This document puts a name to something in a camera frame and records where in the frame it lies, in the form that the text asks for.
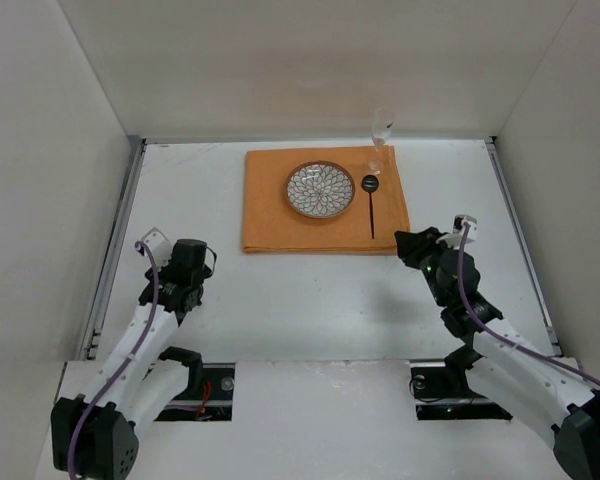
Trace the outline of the black spoon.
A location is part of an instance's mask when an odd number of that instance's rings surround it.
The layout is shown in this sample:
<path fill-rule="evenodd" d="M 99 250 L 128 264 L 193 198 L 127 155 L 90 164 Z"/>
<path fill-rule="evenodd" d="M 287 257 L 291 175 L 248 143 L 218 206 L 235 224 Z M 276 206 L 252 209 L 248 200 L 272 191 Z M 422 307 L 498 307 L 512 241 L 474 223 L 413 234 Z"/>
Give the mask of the black spoon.
<path fill-rule="evenodd" d="M 375 238 L 375 219 L 374 219 L 373 194 L 379 188 L 378 177 L 373 174 L 365 175 L 364 178 L 362 179 L 361 187 L 368 194 L 370 232 L 371 232 L 371 238 L 374 239 Z"/>

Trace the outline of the orange cloth placemat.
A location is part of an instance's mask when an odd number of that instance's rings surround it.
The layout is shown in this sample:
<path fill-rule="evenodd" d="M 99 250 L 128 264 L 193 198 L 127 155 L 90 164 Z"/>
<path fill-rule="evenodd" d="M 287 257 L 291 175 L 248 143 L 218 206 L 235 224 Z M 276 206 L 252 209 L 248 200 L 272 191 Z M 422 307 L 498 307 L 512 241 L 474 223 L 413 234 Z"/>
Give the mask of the orange cloth placemat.
<path fill-rule="evenodd" d="M 242 250 L 245 253 L 369 253 L 395 250 L 395 231 L 411 225 L 395 148 L 382 151 L 379 188 L 373 194 L 375 238 L 371 238 L 368 194 L 361 182 L 368 173 L 372 146 L 252 150 L 245 156 L 245 193 Z M 284 187 L 299 165 L 333 162 L 344 167 L 355 182 L 351 206 L 330 219 L 310 219 L 287 203 Z"/>

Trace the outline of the floral patterned ceramic plate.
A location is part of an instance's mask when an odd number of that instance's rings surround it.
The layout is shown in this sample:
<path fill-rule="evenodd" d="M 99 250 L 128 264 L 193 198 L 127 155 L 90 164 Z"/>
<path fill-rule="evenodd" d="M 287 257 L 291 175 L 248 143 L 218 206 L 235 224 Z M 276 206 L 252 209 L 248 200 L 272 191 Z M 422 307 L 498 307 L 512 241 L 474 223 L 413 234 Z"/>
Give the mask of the floral patterned ceramic plate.
<path fill-rule="evenodd" d="M 310 219 L 330 219 L 352 204 L 356 186 L 341 165 L 314 161 L 299 165 L 288 176 L 284 193 L 289 206 Z"/>

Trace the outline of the clear wine glass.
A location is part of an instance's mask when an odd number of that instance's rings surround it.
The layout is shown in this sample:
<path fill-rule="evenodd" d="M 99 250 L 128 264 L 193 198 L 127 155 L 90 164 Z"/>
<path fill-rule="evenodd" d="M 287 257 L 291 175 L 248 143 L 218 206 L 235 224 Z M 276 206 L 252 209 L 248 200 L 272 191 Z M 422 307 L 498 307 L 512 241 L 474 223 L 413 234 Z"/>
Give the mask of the clear wine glass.
<path fill-rule="evenodd" d="M 373 113 L 371 124 L 373 151 L 368 161 L 369 174 L 378 175 L 382 171 L 382 151 L 391 136 L 394 121 L 394 112 L 387 107 L 377 108 Z"/>

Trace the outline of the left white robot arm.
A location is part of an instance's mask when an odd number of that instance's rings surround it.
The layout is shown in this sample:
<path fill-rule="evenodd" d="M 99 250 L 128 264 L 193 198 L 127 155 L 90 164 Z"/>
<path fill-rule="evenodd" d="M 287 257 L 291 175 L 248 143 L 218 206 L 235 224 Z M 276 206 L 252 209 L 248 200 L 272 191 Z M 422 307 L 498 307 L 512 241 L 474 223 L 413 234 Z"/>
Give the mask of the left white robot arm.
<path fill-rule="evenodd" d="M 215 253 L 204 241 L 169 243 L 155 233 L 135 248 L 150 267 L 126 330 L 89 384 L 51 411 L 53 464 L 72 479 L 127 478 L 140 434 L 175 397 L 202 385 L 201 354 L 168 342 L 201 305 Z"/>

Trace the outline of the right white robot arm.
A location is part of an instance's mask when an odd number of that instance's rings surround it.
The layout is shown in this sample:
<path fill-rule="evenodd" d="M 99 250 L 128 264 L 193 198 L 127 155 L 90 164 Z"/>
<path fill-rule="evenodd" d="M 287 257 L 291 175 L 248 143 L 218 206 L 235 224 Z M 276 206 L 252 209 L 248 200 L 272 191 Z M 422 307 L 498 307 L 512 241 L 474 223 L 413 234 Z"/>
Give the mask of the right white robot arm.
<path fill-rule="evenodd" d="M 540 353 L 478 291 L 466 246 L 476 223 L 394 234 L 398 258 L 420 271 L 441 319 L 462 347 L 445 365 L 456 386 L 485 397 L 532 430 L 571 479 L 600 479 L 600 379 Z"/>

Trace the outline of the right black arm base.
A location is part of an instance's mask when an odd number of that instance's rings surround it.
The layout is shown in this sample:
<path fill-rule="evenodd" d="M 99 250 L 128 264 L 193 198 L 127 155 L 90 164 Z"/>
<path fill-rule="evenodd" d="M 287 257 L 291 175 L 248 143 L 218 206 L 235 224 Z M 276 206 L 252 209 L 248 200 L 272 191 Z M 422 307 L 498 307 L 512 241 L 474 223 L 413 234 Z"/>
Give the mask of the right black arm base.
<path fill-rule="evenodd" d="M 510 421 L 510 413 L 468 386 L 466 372 L 479 359 L 479 354 L 463 346 L 443 360 L 411 362 L 408 388 L 417 419 Z"/>

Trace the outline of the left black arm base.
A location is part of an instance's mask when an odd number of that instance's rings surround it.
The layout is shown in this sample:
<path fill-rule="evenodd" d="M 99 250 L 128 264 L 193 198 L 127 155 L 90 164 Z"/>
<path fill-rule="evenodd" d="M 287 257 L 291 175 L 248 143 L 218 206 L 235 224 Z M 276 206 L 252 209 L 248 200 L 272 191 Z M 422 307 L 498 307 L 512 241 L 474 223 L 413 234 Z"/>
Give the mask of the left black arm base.
<path fill-rule="evenodd" d="M 188 369 L 187 387 L 176 395 L 156 422 L 228 422 L 232 420 L 235 363 L 208 363 L 200 353 L 168 347 L 154 361 L 146 377 L 163 364 Z"/>

